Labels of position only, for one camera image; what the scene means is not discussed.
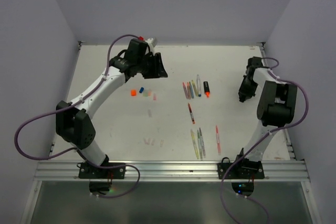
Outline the pink pen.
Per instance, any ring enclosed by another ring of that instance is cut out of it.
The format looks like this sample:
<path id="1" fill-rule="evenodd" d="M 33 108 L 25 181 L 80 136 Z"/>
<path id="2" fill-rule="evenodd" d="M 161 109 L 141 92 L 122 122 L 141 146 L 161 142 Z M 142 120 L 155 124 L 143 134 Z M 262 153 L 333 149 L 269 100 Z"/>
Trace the pink pen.
<path id="1" fill-rule="evenodd" d="M 218 131 L 218 126 L 215 126 L 215 131 L 216 131 L 216 144 L 217 144 L 217 152 L 218 155 L 221 154 L 221 146 L 220 146 L 220 139 L 219 139 L 219 131 Z"/>
<path id="2" fill-rule="evenodd" d="M 184 90 L 184 93 L 185 93 L 185 96 L 186 96 L 186 99 L 188 100 L 189 99 L 189 96 L 188 96 L 188 90 L 186 88 L 186 85 L 184 82 L 182 82 L 182 86 L 183 86 L 183 90 Z"/>

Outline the orange ink pen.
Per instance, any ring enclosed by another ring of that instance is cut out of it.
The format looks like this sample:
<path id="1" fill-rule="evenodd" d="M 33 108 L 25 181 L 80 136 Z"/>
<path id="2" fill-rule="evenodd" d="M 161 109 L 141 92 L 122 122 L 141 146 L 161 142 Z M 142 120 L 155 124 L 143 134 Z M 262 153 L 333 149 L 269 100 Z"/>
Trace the orange ink pen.
<path id="1" fill-rule="evenodd" d="M 188 99 L 191 99 L 191 90 L 190 90 L 190 84 L 189 82 L 187 82 L 187 95 L 188 95 Z"/>

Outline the yellow green pen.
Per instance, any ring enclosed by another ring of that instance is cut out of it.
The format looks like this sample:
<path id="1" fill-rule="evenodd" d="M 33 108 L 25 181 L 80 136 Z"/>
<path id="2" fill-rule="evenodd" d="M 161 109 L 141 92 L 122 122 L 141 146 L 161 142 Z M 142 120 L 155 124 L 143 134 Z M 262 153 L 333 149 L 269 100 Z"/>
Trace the yellow green pen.
<path id="1" fill-rule="evenodd" d="M 197 96 L 198 96 L 198 88 L 197 88 L 197 86 L 196 86 L 194 80 L 192 80 L 192 87 L 193 87 L 195 96 L 197 97 Z"/>

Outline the blue cap white marker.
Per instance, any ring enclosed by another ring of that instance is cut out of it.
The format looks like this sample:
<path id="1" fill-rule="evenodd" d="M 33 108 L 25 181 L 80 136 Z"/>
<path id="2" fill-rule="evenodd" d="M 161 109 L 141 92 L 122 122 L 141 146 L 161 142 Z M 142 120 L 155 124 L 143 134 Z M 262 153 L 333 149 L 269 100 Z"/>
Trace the blue cap white marker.
<path id="1" fill-rule="evenodd" d="M 201 79 L 199 75 L 197 75 L 196 82 L 197 82 L 198 97 L 201 97 L 202 96 L 202 86 L 201 86 Z"/>

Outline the black orange highlighter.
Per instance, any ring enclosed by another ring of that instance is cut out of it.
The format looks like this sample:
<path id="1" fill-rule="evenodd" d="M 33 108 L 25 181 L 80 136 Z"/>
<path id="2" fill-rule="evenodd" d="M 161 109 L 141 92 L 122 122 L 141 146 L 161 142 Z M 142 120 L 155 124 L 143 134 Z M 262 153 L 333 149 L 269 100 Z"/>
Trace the black orange highlighter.
<path id="1" fill-rule="evenodd" d="M 203 85 L 204 85 L 204 93 L 205 93 L 206 97 L 209 98 L 209 96 L 210 96 L 209 84 L 208 84 L 207 81 L 204 81 Z"/>

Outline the red ink pen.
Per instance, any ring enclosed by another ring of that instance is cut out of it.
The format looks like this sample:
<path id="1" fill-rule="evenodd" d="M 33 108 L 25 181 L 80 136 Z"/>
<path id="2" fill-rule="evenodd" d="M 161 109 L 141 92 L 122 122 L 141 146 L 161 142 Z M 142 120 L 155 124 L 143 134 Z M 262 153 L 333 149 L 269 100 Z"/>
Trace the red ink pen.
<path id="1" fill-rule="evenodd" d="M 189 110 L 189 113 L 190 113 L 190 116 L 191 116 L 192 123 L 195 124 L 195 119 L 194 119 L 192 107 L 191 107 L 190 103 L 188 103 L 187 105 L 188 105 L 188 110 Z"/>

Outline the grey thin pen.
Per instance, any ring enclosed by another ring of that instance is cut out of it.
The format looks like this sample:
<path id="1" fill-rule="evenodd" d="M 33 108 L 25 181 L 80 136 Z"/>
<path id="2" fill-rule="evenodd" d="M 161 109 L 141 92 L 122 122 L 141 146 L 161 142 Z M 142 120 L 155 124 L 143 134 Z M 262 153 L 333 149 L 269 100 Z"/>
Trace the grey thin pen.
<path id="1" fill-rule="evenodd" d="M 203 139 L 202 130 L 201 130 L 200 127 L 199 127 L 199 137 L 200 137 L 200 141 L 201 141 L 202 154 L 203 154 L 203 157 L 205 158 L 206 157 L 205 145 L 204 145 L 204 139 Z"/>

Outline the light blue pen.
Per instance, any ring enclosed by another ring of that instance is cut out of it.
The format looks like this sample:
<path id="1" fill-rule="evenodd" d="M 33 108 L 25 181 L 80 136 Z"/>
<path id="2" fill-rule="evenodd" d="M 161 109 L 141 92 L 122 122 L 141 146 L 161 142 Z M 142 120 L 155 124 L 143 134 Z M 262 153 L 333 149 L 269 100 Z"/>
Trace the light blue pen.
<path id="1" fill-rule="evenodd" d="M 190 97 L 191 97 L 191 99 L 193 99 L 194 98 L 194 92 L 193 92 L 193 87 L 192 87 L 191 82 L 188 83 L 188 89 L 189 89 L 189 92 L 190 92 Z"/>

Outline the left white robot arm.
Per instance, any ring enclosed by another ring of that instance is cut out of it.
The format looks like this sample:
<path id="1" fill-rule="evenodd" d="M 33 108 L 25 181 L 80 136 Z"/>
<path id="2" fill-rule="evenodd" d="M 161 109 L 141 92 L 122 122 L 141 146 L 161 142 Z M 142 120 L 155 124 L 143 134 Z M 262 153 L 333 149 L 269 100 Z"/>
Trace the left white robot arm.
<path id="1" fill-rule="evenodd" d="M 57 135 L 77 149 L 97 178 L 107 176 L 109 159 L 95 141 L 94 114 L 115 90 L 137 74 L 144 79 L 168 77 L 161 54 L 155 51 L 157 39 L 131 38 L 127 49 L 107 57 L 104 72 L 92 85 L 70 102 L 61 101 L 56 106 Z"/>

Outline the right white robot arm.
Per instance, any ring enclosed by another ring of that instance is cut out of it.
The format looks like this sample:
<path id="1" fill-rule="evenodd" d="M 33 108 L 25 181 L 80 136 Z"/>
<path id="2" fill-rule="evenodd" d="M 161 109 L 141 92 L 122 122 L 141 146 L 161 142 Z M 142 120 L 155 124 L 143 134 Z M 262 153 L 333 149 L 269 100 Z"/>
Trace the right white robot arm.
<path id="1" fill-rule="evenodd" d="M 284 83 L 272 77 L 268 67 L 264 66 L 261 57 L 248 59 L 245 75 L 238 90 L 240 102 L 255 96 L 257 88 L 261 95 L 257 106 L 257 127 L 243 148 L 245 159 L 259 162 L 272 140 L 275 130 L 290 124 L 296 108 L 297 86 Z"/>

